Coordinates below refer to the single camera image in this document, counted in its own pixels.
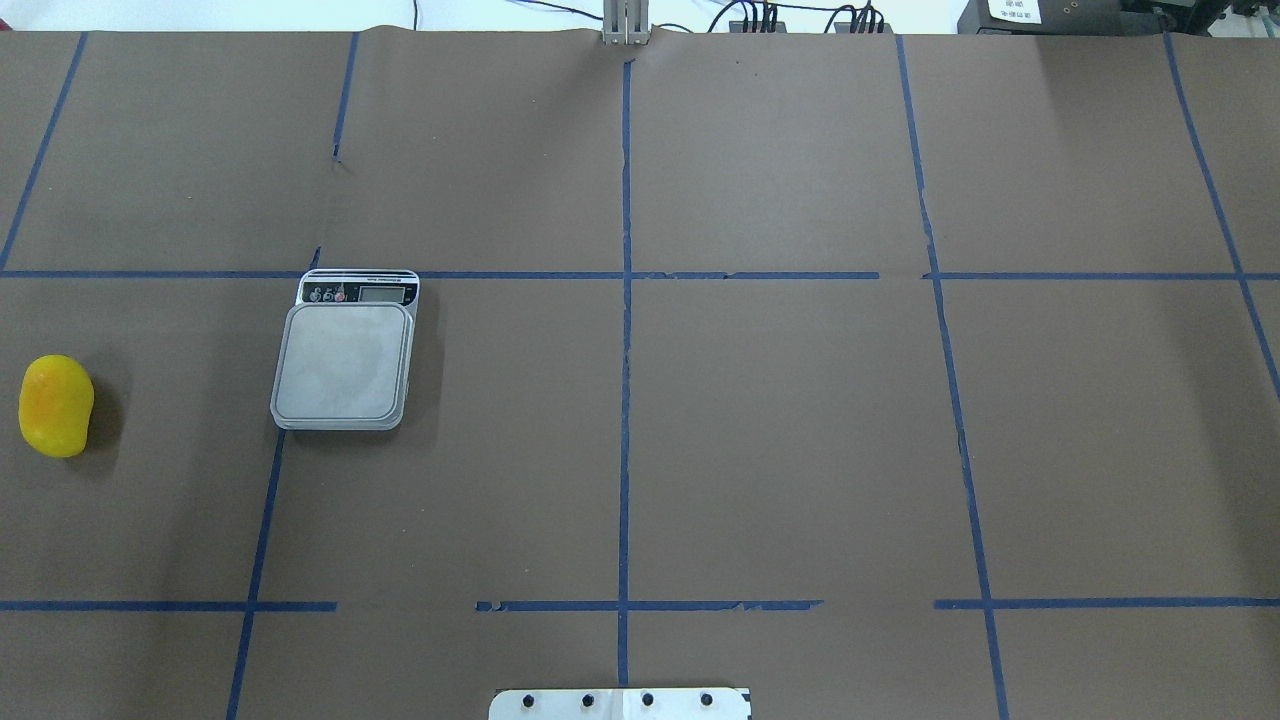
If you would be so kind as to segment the yellow orange mango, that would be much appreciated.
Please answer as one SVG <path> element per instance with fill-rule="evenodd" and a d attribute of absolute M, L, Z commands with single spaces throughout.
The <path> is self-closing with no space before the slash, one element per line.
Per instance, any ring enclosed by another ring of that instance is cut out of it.
<path fill-rule="evenodd" d="M 54 459 L 84 452 L 93 402 L 93 382 L 77 360 L 60 354 L 35 359 L 20 383 L 18 420 L 24 442 Z"/>

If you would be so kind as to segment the brown paper table mat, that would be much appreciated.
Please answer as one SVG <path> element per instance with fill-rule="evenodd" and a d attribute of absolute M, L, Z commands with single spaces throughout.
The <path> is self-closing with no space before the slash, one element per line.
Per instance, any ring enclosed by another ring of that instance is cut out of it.
<path fill-rule="evenodd" d="M 1277 716 L 1277 44 L 3 36 L 3 716 Z M 316 268 L 394 430 L 283 430 Z M 84 452 L 18 406 L 60 354 Z"/>

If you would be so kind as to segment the silver digital kitchen scale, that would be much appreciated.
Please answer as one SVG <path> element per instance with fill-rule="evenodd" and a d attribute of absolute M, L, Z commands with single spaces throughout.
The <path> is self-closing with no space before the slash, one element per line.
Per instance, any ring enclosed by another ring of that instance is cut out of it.
<path fill-rule="evenodd" d="M 408 393 L 420 277 L 316 268 L 285 315 L 269 409 L 283 430 L 394 430 Z"/>

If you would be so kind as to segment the black computer box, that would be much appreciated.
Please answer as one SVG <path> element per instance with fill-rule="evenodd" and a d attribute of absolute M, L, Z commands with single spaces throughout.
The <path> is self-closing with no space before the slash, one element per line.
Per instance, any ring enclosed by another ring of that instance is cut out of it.
<path fill-rule="evenodd" d="M 1120 1 L 966 1 L 957 35 L 1124 36 Z"/>

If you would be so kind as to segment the aluminium frame post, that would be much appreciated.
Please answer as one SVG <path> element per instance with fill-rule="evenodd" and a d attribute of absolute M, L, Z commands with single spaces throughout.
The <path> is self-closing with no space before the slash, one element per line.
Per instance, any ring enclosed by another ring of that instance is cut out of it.
<path fill-rule="evenodd" d="M 602 3 L 602 41 L 605 46 L 646 45 L 652 37 L 648 0 Z"/>

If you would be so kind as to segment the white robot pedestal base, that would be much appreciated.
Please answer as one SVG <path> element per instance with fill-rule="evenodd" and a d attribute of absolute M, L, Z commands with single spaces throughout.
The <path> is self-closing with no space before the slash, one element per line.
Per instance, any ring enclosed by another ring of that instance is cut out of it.
<path fill-rule="evenodd" d="M 732 687 L 508 689 L 489 719 L 751 719 L 750 691 Z"/>

